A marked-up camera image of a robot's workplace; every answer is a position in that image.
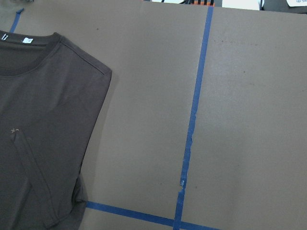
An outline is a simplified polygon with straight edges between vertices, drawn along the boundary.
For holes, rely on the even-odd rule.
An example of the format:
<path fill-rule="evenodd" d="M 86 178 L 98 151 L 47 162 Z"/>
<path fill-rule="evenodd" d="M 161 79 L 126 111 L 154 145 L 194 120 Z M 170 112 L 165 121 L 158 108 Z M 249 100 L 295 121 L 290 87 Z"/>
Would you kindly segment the dark brown t-shirt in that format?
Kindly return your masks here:
<path fill-rule="evenodd" d="M 64 36 L 0 33 L 0 227 L 76 230 L 111 69 Z"/>

